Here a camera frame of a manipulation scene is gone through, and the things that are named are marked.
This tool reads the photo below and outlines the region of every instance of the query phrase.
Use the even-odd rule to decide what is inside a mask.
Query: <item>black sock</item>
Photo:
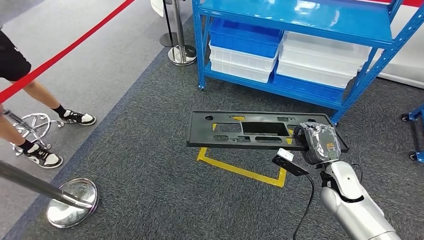
[[[18,147],[20,147],[23,150],[24,153],[27,153],[28,150],[30,150],[34,147],[34,143],[25,139],[25,142],[22,145],[19,145]]]
[[[66,109],[62,105],[59,105],[58,108],[52,108],[52,110],[59,114],[59,117],[61,118],[63,118],[66,113]]]

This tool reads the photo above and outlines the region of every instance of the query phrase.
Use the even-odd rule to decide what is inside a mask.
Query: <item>shoelace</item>
[[[41,146],[35,150],[32,154],[34,154],[38,159],[46,160],[49,156],[49,152],[44,150]]]
[[[71,111],[70,115],[67,118],[70,118],[73,120],[81,120],[83,116],[84,115],[82,113]]]

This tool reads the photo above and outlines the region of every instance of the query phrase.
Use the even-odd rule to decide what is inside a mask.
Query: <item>black cable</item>
[[[314,184],[314,181],[312,181],[312,178],[309,176],[309,174],[306,174],[305,176],[307,177],[307,179],[310,182],[310,185],[312,186],[312,191],[310,193],[309,203],[306,206],[306,210],[305,210],[305,212],[303,214],[303,217],[300,220],[299,225],[297,225],[296,230],[293,233],[293,240],[296,240],[296,234],[298,234],[298,231],[301,228],[301,225],[302,225],[303,221],[305,220],[306,215],[308,214],[309,207],[311,206],[312,200],[314,199],[314,195],[315,195],[315,184]]]
[[[353,163],[353,164],[351,164],[351,166],[358,166],[358,169],[359,169],[359,172],[360,172],[359,182],[361,183],[362,182],[362,174],[363,174],[362,166],[359,163]]]

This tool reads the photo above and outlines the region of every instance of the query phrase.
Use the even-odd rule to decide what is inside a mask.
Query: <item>shelf shelf board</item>
[[[203,15],[386,49],[387,5],[358,0],[205,0]]]
[[[308,94],[297,92],[294,90],[279,88],[273,85],[270,81],[268,83],[262,83],[258,81],[245,79],[242,77],[237,77],[237,76],[233,76],[233,75],[229,75],[229,74],[225,74],[225,73],[221,73],[217,71],[212,71],[210,62],[206,65],[203,72],[205,76],[208,76],[214,79],[223,80],[226,82],[242,85],[242,86],[253,88],[253,89],[258,89],[258,90],[269,92],[272,94],[277,94],[283,97],[292,98],[299,101],[316,104],[319,106],[323,106],[323,107],[335,109],[335,110],[339,110],[342,108],[342,103],[340,101],[331,101],[326,98],[322,98],[322,97],[318,97],[314,95],[308,95]]]

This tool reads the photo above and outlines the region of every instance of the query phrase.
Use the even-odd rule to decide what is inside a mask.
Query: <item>plastic wrap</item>
[[[305,153],[308,164],[316,165],[339,159],[341,148],[334,127],[316,122],[302,122],[299,126],[309,146]]]

